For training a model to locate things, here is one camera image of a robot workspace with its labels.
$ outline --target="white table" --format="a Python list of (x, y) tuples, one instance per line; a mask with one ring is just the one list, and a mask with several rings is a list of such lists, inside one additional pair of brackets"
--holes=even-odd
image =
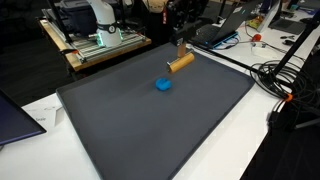
[[(279, 48), (282, 47), (278, 36), (283, 32), (268, 30), (263, 36), (271, 36), (266, 41)], [(319, 28), (308, 38), (310, 47), (304, 47), (297, 55), (306, 58), (316, 39)], [(250, 44), (224, 51), (227, 56), (251, 65), (267, 59), (257, 58), (251, 54)], [(248, 74), (245, 69), (225, 60), (204, 54), (222, 64)], [(268, 132), (268, 113), (279, 100), (260, 89), (257, 85), (242, 98), (224, 120), (198, 148), (189, 161), (175, 176), (175, 180), (236, 180), (241, 177), (254, 153)], [(61, 106), (55, 94), (36, 101), (24, 109)], [(69, 118), (64, 110), (57, 116), (55, 128), (47, 134), (8, 144), (0, 152), (1, 180), (92, 180), (99, 179), (92, 162), (83, 148)]]

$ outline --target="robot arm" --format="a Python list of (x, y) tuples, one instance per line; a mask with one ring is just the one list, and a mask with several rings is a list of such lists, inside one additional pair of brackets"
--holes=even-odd
[(97, 18), (98, 45), (113, 47), (121, 44), (121, 33), (117, 27), (112, 7), (102, 0), (87, 0)]

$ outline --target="table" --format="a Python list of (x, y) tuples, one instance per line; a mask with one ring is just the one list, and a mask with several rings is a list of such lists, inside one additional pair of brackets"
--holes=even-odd
[[(66, 45), (66, 43), (60, 38), (60, 36), (57, 34), (56, 31), (54, 31), (54, 29), (48, 24), (47, 20), (40, 20), (39, 24), (42, 28), (42, 30), (44, 31), (44, 33), (48, 34), (48, 36), (52, 39), (52, 41), (54, 42), (54, 44), (58, 47), (59, 51), (63, 50), (63, 49), (68, 49), (69, 47)], [(130, 46), (126, 49), (123, 49), (121, 51), (117, 51), (111, 54), (107, 54), (104, 55), (102, 57), (99, 57), (97, 60), (94, 61), (88, 61), (85, 63), (81, 63), (80, 60), (73, 55), (72, 53), (70, 54), (66, 54), (66, 60), (67, 63), (70, 65), (70, 67), (72, 68), (73, 71), (78, 72), (82, 69), (91, 67), (93, 65), (96, 65), (98, 63), (107, 61), (109, 59), (115, 58), (117, 56), (120, 56), (122, 54), (134, 51), (136, 49), (142, 48), (144, 46), (150, 45), (151, 44), (151, 39), (146, 38), (145, 41), (141, 41), (141, 43), (139, 44), (135, 44), (133, 46)]]
[[(308, 39), (317, 39), (320, 34), (319, 28), (315, 32)], [(268, 40), (281, 44), (281, 40), (277, 37), (271, 37)], [(247, 44), (246, 47), (242, 46), (245, 45), (236, 46), (228, 50), (229, 53), (227, 51), (225, 53), (230, 57), (238, 56), (248, 65), (266, 60), (257, 58), (250, 51), (244, 51), (244, 49), (250, 49), (250, 44)], [(308, 54), (306, 50), (306, 48), (301, 50), (300, 55)], [(223, 59), (205, 53), (203, 55), (243, 73), (249, 73)], [(297, 60), (296, 63), (303, 64), (301, 60)], [(278, 101), (277, 98), (268, 95), (254, 85), (198, 148), (174, 179), (239, 179), (267, 134), (268, 114)], [(55, 94), (31, 103), (24, 109), (47, 106), (61, 106)], [(56, 121), (58, 122), (56, 127), (47, 134), (4, 147), (0, 152), (1, 179), (99, 179), (99, 175), (64, 111)]]

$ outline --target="black mat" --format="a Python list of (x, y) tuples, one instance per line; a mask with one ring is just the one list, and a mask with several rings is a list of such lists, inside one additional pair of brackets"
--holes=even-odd
[[(251, 78), (195, 53), (174, 75), (166, 44), (57, 90), (103, 179), (172, 178), (252, 87)], [(158, 78), (172, 81), (160, 92)]]

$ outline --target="white device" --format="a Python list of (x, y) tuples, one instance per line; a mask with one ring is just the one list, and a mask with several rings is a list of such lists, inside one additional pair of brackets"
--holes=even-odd
[(112, 7), (102, 0), (87, 0), (97, 18), (97, 42), (102, 47), (114, 47), (122, 42), (120, 29)]
[(274, 16), (277, 14), (281, 0), (277, 0), (277, 1), (278, 1), (277, 4), (271, 7), (271, 9), (269, 10), (269, 13), (264, 18), (262, 23), (259, 25), (257, 29), (258, 32), (262, 33), (264, 30), (266, 30), (269, 24), (271, 23), (272, 19), (274, 18)]

